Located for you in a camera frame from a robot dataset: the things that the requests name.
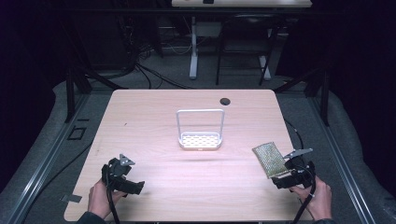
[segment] white wire basket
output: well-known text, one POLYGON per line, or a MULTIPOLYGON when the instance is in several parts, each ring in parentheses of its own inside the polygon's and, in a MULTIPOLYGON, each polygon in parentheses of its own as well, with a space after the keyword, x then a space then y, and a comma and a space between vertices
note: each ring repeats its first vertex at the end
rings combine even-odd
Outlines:
MULTIPOLYGON (((183 149, 187 150, 214 150, 221 146, 222 142, 222 128, 224 124, 224 110, 222 109, 184 109, 177 111, 177 128, 178 128, 178 142, 183 149), (220 114, 212 116, 213 118, 207 121, 214 121, 214 119, 220 119, 219 124, 210 124, 206 127, 216 126, 218 132, 215 131, 186 131, 182 132, 180 117, 182 114, 191 114, 190 119, 195 119, 195 121, 202 121, 202 114, 206 113, 210 117, 211 115, 220 114)), ((205 127, 203 124, 190 124, 190 129, 199 129, 199 127, 205 127)))

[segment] gray carpet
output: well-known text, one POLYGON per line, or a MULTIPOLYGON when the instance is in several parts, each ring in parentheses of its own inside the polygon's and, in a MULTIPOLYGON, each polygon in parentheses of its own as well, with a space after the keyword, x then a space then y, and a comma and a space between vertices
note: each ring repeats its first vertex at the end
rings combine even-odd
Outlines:
MULTIPOLYGON (((274 62, 270 64, 272 73, 276 69, 276 58, 279 55, 281 43, 276 50, 274 62)), ((271 81, 258 85, 260 76, 224 76, 220 85, 215 85, 216 60, 213 48, 208 44, 200 48, 200 59, 198 67, 198 78, 189 79, 190 54, 175 54, 171 50, 165 51, 165 57, 160 58, 153 53, 146 60, 141 60, 145 66, 160 72, 162 75, 172 78, 177 83, 196 89, 274 89, 283 84, 285 77, 273 77, 271 81)), ((153 75, 148 74, 152 88, 174 89, 170 85, 153 75)), ((112 79, 115 83, 130 89, 147 89, 149 83, 142 73, 133 72, 126 77, 112 79)), ((64 124, 66 118, 65 84, 57 86, 54 91, 57 102, 51 116, 43 128, 41 134, 32 146, 29 154, 23 161, 20 169, 13 176, 6 189, 0 195, 1 214, 0 223, 7 223, 9 218, 15 214, 21 195, 29 180, 35 173, 40 162, 48 155, 56 143, 59 144, 59 154, 54 158, 51 169, 46 174, 48 182, 58 171, 77 156, 93 140, 100 120, 106 109, 111 91, 103 84, 91 80, 94 91, 83 96, 77 92, 78 101, 81 103, 80 110, 74 121, 64 124), (85 130, 80 140, 67 140, 73 129, 85 130), (63 139, 56 139, 64 133, 63 139)), ((347 190, 346 182, 340 175, 340 170, 332 153, 332 145, 329 143, 326 132, 320 120, 316 119, 318 111, 315 109, 317 99, 305 98, 302 94, 304 83, 299 84, 291 91, 277 95, 282 113, 289 122, 298 130, 304 140, 304 147, 312 147, 314 152, 306 158, 312 160, 317 168, 318 175, 332 186, 333 216, 338 223, 364 223, 361 221, 360 213, 357 212, 354 202, 351 200, 350 192, 347 190)), ((369 207, 376 223, 396 223, 396 203, 394 198, 383 190, 375 180, 375 177, 362 161, 361 145, 350 120, 345 113, 342 104, 331 95, 329 103, 329 122, 337 146, 355 177, 361 194, 369 207)), ((288 126, 290 138, 294 147, 300 147, 300 141, 294 130, 288 126)), ((79 137, 75 132, 71 137, 79 137)), ((65 194, 70 194, 77 182, 79 172, 85 161, 88 150, 86 150, 76 161, 67 166, 42 192, 32 206, 25 223, 66 223, 63 219, 66 203, 60 199, 65 194)))

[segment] chair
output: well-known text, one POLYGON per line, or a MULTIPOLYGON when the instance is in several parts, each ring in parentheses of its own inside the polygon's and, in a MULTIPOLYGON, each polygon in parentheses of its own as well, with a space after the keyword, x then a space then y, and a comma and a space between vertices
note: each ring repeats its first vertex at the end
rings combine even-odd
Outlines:
POLYGON ((241 66, 221 66, 221 58, 227 55, 255 55, 258 59, 265 57, 264 65, 260 63, 260 66, 244 67, 262 70, 261 85, 277 32, 282 25, 282 17, 269 14, 239 14, 225 21, 219 34, 216 85, 219 85, 220 68, 241 68, 241 66))

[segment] table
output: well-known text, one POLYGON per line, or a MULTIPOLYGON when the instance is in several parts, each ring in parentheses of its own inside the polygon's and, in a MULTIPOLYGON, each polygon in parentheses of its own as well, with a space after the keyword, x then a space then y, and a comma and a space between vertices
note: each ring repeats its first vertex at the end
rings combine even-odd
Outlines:
MULTIPOLYGON (((202 0, 172 0, 173 7, 311 7, 310 0, 215 0, 213 4, 204 4, 202 0)), ((198 50, 196 46, 197 23, 195 17, 191 22, 191 65, 190 79, 197 78, 198 50)), ((261 66, 265 65, 265 57, 260 57, 261 66)), ((269 69, 264 73, 266 80, 271 79, 269 69)))
MULTIPOLYGON (((282 155, 292 151, 272 91, 114 91, 73 192, 82 199, 69 203, 64 218, 79 219, 102 166, 123 153, 136 163, 127 179, 146 184, 140 195, 117 204, 120 220, 292 220, 300 207, 296 196, 276 188, 252 151, 268 142, 275 142, 282 155), (222 98, 231 103, 222 105, 222 98), (221 147, 182 149, 179 109, 223 109, 221 147)), ((311 217, 304 213, 302 219, 311 217)))

